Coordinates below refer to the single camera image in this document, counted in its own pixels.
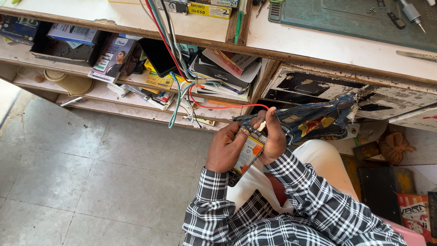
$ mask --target denim cloth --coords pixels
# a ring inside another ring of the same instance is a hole
[[[276,117],[287,137],[287,145],[291,145],[303,137],[324,140],[345,138],[348,123],[346,116],[352,109],[338,109],[337,103],[355,104],[357,102],[356,96],[356,93],[350,93],[337,96],[330,102],[309,103],[291,109],[276,110]],[[233,121],[248,123],[257,115],[239,116],[235,117]]]

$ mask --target smartphone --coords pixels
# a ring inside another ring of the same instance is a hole
[[[168,53],[163,40],[142,38],[138,44],[146,54],[159,77],[164,78],[176,70],[176,64]]]
[[[237,164],[228,171],[228,186],[230,187],[234,187],[249,167],[256,161],[258,156],[262,153],[267,141],[267,135],[257,131],[249,123],[243,123],[238,132],[244,129],[249,131],[249,136],[240,152]]]

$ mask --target man's hand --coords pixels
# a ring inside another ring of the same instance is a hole
[[[243,130],[235,135],[240,126],[241,122],[236,121],[214,134],[206,155],[206,169],[225,173],[237,164],[240,152],[249,135],[248,130]]]
[[[264,165],[270,164],[278,159],[285,152],[285,134],[282,131],[281,123],[275,117],[276,107],[271,107],[269,111],[261,110],[258,112],[258,116],[252,118],[251,124],[257,129],[260,127],[263,121],[266,121],[267,142],[264,146],[264,150],[258,159]]]

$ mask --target black and white checkered shirt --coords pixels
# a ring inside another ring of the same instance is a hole
[[[228,174],[203,168],[185,214],[184,246],[407,246],[367,206],[330,186],[288,149],[267,168],[284,185],[294,214],[279,214],[259,191],[234,213],[235,203],[226,200]]]

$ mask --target white pants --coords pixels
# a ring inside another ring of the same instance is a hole
[[[293,154],[302,163],[310,163],[317,175],[324,177],[330,185],[358,201],[340,154],[333,145],[323,140],[308,140],[293,151]],[[264,175],[263,164],[258,160],[234,187],[228,187],[226,199],[236,203],[235,211],[237,211],[255,190],[259,190],[277,212],[293,212],[293,207],[288,200],[282,207],[279,205],[271,182]]]

